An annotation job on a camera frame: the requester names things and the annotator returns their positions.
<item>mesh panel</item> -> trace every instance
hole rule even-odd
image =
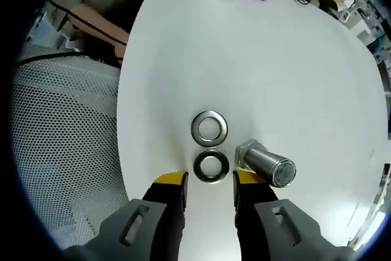
[[[15,161],[32,206],[62,249],[89,241],[128,200],[117,149],[118,80],[118,70],[83,57],[16,71]]]

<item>desk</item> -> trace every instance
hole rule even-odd
[[[120,75],[117,129],[128,197],[187,169],[180,260],[239,260],[233,183],[195,178],[190,132],[221,113],[218,150],[234,166],[249,138],[296,163],[290,199],[333,244],[346,244],[378,189],[387,112],[376,62],[347,28],[295,0],[145,0]]]

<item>equipment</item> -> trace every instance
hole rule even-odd
[[[350,248],[326,241],[316,221],[290,201],[278,200],[258,175],[236,170],[233,177],[242,260],[348,260]],[[142,200],[129,201],[102,222],[97,237],[66,249],[65,257],[177,260],[185,227],[187,181],[186,171],[160,176]]]

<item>hex bolt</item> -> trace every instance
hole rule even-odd
[[[236,162],[241,167],[246,165],[271,186],[283,188],[296,176],[294,162],[286,157],[268,152],[256,140],[249,140],[236,149]]]

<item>metal washer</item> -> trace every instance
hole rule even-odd
[[[220,163],[221,163],[221,171],[218,175],[215,175],[214,177],[209,177],[205,175],[202,170],[201,170],[201,163],[206,157],[215,157],[217,158]],[[220,151],[217,150],[206,150],[195,158],[194,160],[194,165],[193,165],[193,170],[195,175],[203,182],[205,183],[216,183],[220,182],[225,178],[225,176],[228,174],[230,171],[230,163],[228,161],[228,158],[221,153]]]
[[[220,129],[219,135],[212,140],[204,139],[200,134],[199,126],[205,119],[213,119],[219,125],[219,129]],[[191,123],[191,135],[195,140],[195,142],[197,142],[199,145],[203,147],[212,148],[220,145],[226,139],[227,134],[228,134],[227,122],[225,121],[223,116],[217,113],[216,111],[207,110],[201,112],[194,118],[194,120]]]

